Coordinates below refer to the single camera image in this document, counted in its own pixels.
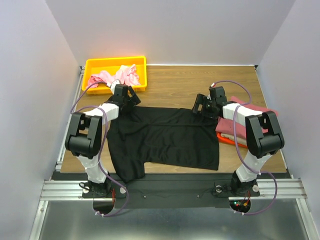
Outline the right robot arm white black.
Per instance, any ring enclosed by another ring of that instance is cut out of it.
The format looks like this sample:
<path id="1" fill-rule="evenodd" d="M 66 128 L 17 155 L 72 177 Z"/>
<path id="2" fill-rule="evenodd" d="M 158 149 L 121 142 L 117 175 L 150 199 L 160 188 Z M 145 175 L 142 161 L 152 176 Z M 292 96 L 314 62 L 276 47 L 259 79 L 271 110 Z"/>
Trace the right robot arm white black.
<path id="1" fill-rule="evenodd" d="M 263 165 L 285 145 L 275 112 L 252 110 L 228 101 L 222 86 L 210 87 L 209 96 L 197 94 L 192 112 L 211 119 L 232 120 L 233 129 L 237 124 L 245 127 L 247 154 L 232 174 L 230 191 L 234 195 L 252 190 Z"/>

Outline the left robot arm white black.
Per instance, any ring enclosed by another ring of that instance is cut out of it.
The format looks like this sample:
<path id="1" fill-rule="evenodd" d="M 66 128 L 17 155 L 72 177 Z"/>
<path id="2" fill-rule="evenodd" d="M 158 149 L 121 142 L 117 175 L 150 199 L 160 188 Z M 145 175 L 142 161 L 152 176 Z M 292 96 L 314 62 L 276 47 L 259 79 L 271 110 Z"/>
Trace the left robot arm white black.
<path id="1" fill-rule="evenodd" d="M 66 150 L 80 161 L 87 174 L 87 182 L 80 183 L 80 188 L 84 194 L 96 198 L 115 195 L 110 174 L 101 163 L 108 125 L 141 102 L 133 87 L 121 84 L 119 80 L 111 84 L 111 92 L 112 96 L 106 102 L 91 106 L 89 111 L 82 111 L 89 107 L 78 111 L 72 107 L 65 138 Z"/>

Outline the black t shirt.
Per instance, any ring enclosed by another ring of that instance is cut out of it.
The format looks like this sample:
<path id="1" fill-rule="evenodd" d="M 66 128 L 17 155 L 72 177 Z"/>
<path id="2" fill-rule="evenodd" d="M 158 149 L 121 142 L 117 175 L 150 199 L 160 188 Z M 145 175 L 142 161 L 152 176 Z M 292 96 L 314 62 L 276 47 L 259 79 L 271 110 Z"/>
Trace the black t shirt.
<path id="1" fill-rule="evenodd" d="M 217 120 L 186 108 L 136 106 L 110 123 L 113 167 L 128 183 L 145 176 L 145 163 L 218 170 Z"/>

